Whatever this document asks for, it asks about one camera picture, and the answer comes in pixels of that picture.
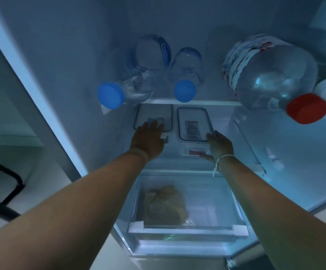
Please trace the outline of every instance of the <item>plastic bag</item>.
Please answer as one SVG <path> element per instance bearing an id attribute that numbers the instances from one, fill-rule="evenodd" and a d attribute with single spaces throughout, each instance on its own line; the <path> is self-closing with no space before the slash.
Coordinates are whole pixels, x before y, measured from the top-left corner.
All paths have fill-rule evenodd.
<path id="1" fill-rule="evenodd" d="M 187 217 L 183 195 L 174 186 L 145 193 L 144 225 L 179 226 Z"/>

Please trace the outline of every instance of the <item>large water bottle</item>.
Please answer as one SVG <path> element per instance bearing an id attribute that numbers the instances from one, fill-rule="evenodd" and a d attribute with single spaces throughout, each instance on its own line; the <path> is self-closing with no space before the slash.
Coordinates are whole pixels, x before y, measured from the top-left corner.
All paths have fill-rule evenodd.
<path id="1" fill-rule="evenodd" d="M 301 124 L 326 114 L 326 102 L 312 94 L 318 66 L 307 51 L 272 36 L 237 43 L 223 63 L 228 86 L 248 109 L 284 110 Z"/>
<path id="2" fill-rule="evenodd" d="M 180 49 L 168 69 L 168 79 L 174 86 L 174 95 L 178 101 L 191 101 L 197 87 L 204 82 L 201 54 L 191 47 Z"/>
<path id="3" fill-rule="evenodd" d="M 109 109 L 124 102 L 146 101 L 153 94 L 154 82 L 168 68 L 171 56 L 168 43 L 157 35 L 144 36 L 128 49 L 111 51 L 103 63 L 99 101 Z"/>

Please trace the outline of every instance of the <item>crisper drawer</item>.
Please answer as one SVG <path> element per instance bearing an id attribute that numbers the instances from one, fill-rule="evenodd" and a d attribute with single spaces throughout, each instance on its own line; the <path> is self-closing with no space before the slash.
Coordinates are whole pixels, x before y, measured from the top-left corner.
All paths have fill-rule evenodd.
<path id="1" fill-rule="evenodd" d="M 128 232 L 137 240 L 232 242 L 249 235 L 222 177 L 140 175 L 134 203 Z"/>

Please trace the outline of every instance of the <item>hand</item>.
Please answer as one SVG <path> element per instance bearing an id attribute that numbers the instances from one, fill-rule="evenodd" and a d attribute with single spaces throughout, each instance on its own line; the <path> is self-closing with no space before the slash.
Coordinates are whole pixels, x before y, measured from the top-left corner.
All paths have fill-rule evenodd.
<path id="1" fill-rule="evenodd" d="M 219 131 L 214 131 L 215 136 L 211 134 L 206 134 L 206 138 L 210 144 L 210 151 L 212 155 L 208 155 L 205 153 L 199 154 L 199 156 L 203 159 L 216 163 L 217 160 L 226 154 L 234 155 L 232 142 L 222 135 Z"/>
<path id="2" fill-rule="evenodd" d="M 154 121 L 148 127 L 145 122 L 143 126 L 139 126 L 130 143 L 131 151 L 142 151 L 146 155 L 147 162 L 157 158 L 163 151 L 164 140 L 161 139 L 161 134 L 164 130 L 164 124 L 157 127 L 158 122 Z"/>

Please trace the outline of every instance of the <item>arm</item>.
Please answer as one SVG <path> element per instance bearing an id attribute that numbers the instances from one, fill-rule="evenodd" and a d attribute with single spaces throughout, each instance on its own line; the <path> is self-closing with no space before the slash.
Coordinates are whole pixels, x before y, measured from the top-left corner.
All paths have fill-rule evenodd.
<path id="1" fill-rule="evenodd" d="M 139 127 L 130 150 L 0 229 L 0 269 L 89 269 L 164 126 Z"/>
<path id="2" fill-rule="evenodd" d="M 212 155 L 202 158 L 216 163 L 234 154 L 231 141 L 218 131 L 207 134 Z M 277 270 L 326 269 L 326 223 L 276 191 L 232 156 L 219 160 L 266 254 Z"/>

